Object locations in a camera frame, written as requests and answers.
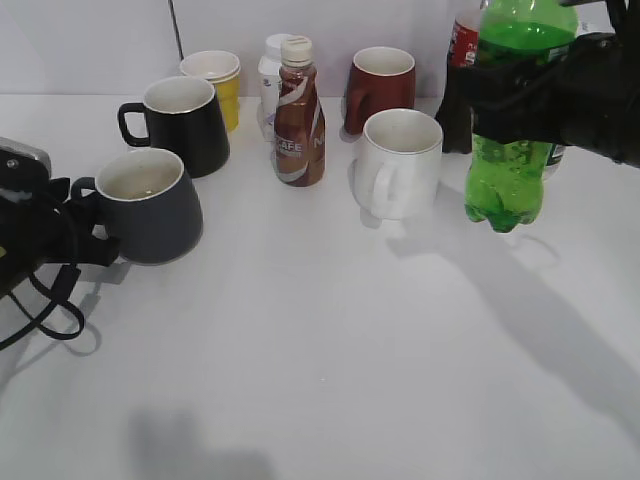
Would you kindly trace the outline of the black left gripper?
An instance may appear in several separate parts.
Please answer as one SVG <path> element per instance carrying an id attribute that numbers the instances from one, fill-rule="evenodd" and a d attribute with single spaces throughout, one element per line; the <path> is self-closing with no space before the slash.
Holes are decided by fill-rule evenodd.
<path id="1" fill-rule="evenodd" d="M 60 215 L 47 202 L 61 202 Z M 45 263 L 110 266 L 119 240 L 94 235 L 103 225 L 93 177 L 52 176 L 47 152 L 1 139 L 1 295 Z"/>

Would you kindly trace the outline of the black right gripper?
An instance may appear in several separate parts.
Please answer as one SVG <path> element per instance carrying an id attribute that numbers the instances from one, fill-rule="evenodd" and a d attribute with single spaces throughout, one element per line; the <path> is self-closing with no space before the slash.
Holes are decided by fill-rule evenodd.
<path id="1" fill-rule="evenodd" d="M 473 132 L 501 144 L 575 146 L 639 166 L 639 3 L 608 1 L 614 31 L 578 37 L 562 62 L 454 67 Z"/>

